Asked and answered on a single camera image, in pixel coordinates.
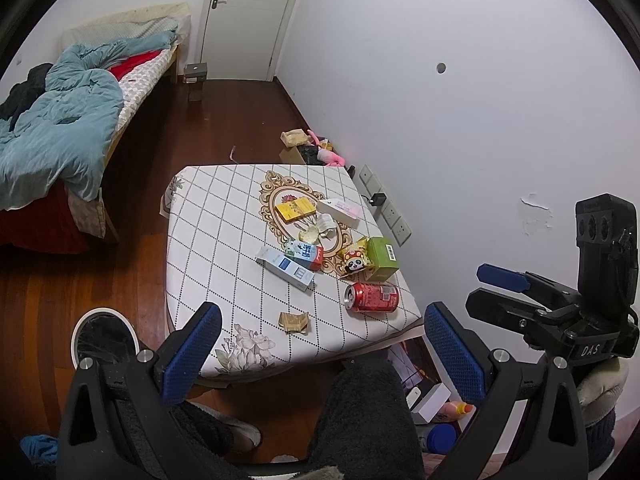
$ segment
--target pink plush toy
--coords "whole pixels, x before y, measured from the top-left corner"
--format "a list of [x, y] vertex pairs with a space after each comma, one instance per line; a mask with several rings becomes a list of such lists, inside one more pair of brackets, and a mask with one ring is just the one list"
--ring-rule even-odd
[[344, 168], [344, 159], [337, 153], [330, 152], [324, 148], [320, 148], [320, 140], [316, 137], [316, 134], [311, 130], [306, 131], [309, 137], [313, 139], [313, 142], [318, 146], [318, 160], [324, 162], [328, 166], [341, 166]]

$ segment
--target door frame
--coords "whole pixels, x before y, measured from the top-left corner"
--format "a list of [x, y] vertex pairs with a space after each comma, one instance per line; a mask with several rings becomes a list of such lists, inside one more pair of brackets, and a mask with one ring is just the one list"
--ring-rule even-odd
[[[196, 58], [198, 62], [202, 62], [202, 52], [204, 50], [204, 36], [207, 30], [207, 21], [209, 19], [209, 13], [211, 12], [211, 1], [203, 0], [202, 11], [200, 12], [200, 23], [198, 25], [198, 34], [196, 36]], [[284, 8], [284, 14], [282, 15], [282, 21], [280, 22], [280, 28], [278, 29], [278, 35], [276, 37], [276, 43], [273, 46], [273, 52], [271, 53], [271, 61], [269, 63], [269, 69], [267, 70], [267, 81], [273, 81], [273, 76], [276, 72], [276, 65], [280, 57], [280, 51], [284, 38], [289, 27], [289, 20], [293, 13], [293, 9], [297, 0], [287, 0], [287, 5]]]

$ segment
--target brown wrapper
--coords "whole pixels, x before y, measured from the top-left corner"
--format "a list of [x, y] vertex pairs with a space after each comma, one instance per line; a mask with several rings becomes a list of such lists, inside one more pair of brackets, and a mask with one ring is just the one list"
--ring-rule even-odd
[[304, 314], [288, 314], [287, 312], [281, 312], [278, 324], [287, 333], [302, 332], [306, 334], [309, 327], [309, 313], [305, 312]]

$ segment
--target pink bottle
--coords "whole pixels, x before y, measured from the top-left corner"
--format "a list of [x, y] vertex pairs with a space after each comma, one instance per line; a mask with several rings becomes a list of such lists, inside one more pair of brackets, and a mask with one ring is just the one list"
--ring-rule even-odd
[[445, 402], [438, 413], [431, 419], [432, 422], [453, 422], [459, 420], [467, 413], [473, 411], [474, 406], [466, 402]]

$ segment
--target yellow box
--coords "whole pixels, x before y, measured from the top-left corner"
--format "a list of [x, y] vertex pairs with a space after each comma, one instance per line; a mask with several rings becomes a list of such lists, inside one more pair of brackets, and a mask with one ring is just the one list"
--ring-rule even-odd
[[303, 196], [293, 200], [292, 202], [278, 204], [276, 206], [276, 211], [288, 224], [289, 222], [296, 221], [307, 215], [315, 213], [316, 206], [311, 202], [311, 200]]

